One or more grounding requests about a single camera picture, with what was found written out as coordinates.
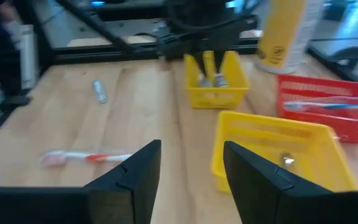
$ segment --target wooden tabletop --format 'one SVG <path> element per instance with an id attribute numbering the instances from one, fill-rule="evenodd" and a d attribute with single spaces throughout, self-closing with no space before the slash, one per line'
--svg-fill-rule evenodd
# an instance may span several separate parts
<path id="1" fill-rule="evenodd" d="M 70 45 L 100 44 L 105 41 L 81 39 Z M 255 68 L 254 55 L 241 60 L 251 90 L 235 111 L 275 116 L 275 75 Z M 0 128 L 0 186 L 82 186 L 111 165 L 70 161 L 46 168 L 40 155 L 51 149 L 127 154 L 161 139 L 152 223 L 240 223 L 232 196 L 216 190 L 209 169 L 220 110 L 191 108 L 184 74 L 182 61 L 160 60 L 50 68 L 31 91 L 31 104 L 15 110 Z M 310 57 L 296 75 L 337 78 Z M 96 79 L 106 88 L 105 104 L 95 98 Z M 343 148 L 358 177 L 358 145 Z"/>

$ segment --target yellow basket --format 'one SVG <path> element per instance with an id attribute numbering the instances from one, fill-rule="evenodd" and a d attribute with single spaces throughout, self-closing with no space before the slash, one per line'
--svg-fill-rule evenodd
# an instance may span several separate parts
<path id="1" fill-rule="evenodd" d="M 207 78 L 213 82 L 216 74 L 213 52 L 203 54 Z M 241 67 L 237 52 L 228 51 L 224 54 L 222 63 L 223 76 L 229 87 L 200 88 L 198 87 L 200 70 L 191 55 L 185 55 L 186 89 L 194 108 L 235 108 L 249 89 L 249 82 Z"/>
<path id="2" fill-rule="evenodd" d="M 223 144 L 234 141 L 278 165 L 282 153 L 290 153 L 295 160 L 290 172 L 333 192 L 357 190 L 346 157 L 334 137 L 334 131 L 322 124 L 223 111 L 219 114 L 212 160 L 218 189 L 230 192 Z"/>

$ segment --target toothbrush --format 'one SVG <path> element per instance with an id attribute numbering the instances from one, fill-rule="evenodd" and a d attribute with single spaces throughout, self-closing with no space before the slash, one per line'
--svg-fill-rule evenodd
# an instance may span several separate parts
<path id="1" fill-rule="evenodd" d="M 288 110 L 302 110 L 302 106 L 318 106 L 324 109 L 358 109 L 358 105 L 338 104 L 338 103 L 312 103 L 312 102 L 285 102 L 284 107 Z"/>
<path id="2" fill-rule="evenodd" d="M 355 96 L 355 97 L 351 97 L 351 96 L 329 96 L 329 97 L 309 98 L 307 100 L 313 100 L 313 101 L 333 100 L 335 98 L 346 99 L 346 100 L 358 100 L 358 96 Z M 300 103 L 300 102 L 305 102 L 305 100 L 291 100 L 291 101 L 287 101 L 286 103 Z"/>
<path id="3" fill-rule="evenodd" d="M 45 166 L 62 166 L 69 159 L 83 159 L 90 162 L 117 162 L 124 161 L 131 157 L 131 155 L 132 154 L 110 156 L 107 154 L 54 150 L 48 151 L 42 156 L 41 164 Z"/>

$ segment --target plastic basket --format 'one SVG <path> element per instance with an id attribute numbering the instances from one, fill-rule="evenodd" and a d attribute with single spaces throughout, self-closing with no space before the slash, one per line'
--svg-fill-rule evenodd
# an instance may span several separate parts
<path id="1" fill-rule="evenodd" d="M 285 101 L 329 96 L 358 96 L 358 82 L 322 78 L 278 75 L 277 113 L 282 118 L 295 119 L 332 127 L 342 142 L 358 143 L 358 110 L 324 110 L 315 113 L 286 110 Z"/>
<path id="2" fill-rule="evenodd" d="M 203 57 L 207 77 L 212 82 L 216 74 L 213 52 L 204 52 Z M 249 89 L 249 82 L 237 52 L 228 51 L 224 55 L 222 71 L 229 84 L 227 88 L 198 87 L 201 72 L 191 55 L 185 55 L 185 66 L 186 89 L 193 108 L 235 108 Z"/>
<path id="3" fill-rule="evenodd" d="M 223 111 L 219 114 L 212 172 L 222 192 L 230 192 L 223 164 L 225 141 L 234 141 L 280 164 L 282 153 L 295 163 L 289 171 L 333 192 L 357 190 L 334 131 L 322 124 Z"/>

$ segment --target yellow spray can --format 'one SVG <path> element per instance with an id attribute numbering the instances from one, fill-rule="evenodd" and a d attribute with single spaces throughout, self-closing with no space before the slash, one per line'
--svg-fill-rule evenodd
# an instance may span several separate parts
<path id="1" fill-rule="evenodd" d="M 324 0 L 272 0 L 257 66 L 272 73 L 295 72 L 323 11 Z"/>

